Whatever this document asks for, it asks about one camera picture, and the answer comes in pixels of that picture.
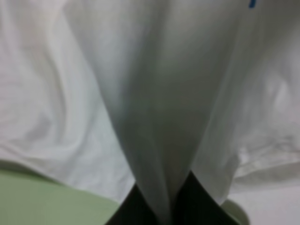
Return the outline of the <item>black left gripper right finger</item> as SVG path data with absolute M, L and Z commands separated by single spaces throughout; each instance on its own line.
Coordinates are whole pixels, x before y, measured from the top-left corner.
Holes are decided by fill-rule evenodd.
M 182 186 L 174 208 L 176 225 L 236 225 L 230 217 L 211 198 L 190 172 Z

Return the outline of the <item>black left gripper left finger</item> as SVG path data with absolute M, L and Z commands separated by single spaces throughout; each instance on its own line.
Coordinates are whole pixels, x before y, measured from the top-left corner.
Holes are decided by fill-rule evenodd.
M 147 205 L 141 191 L 134 185 L 108 225 L 158 225 L 158 221 Z

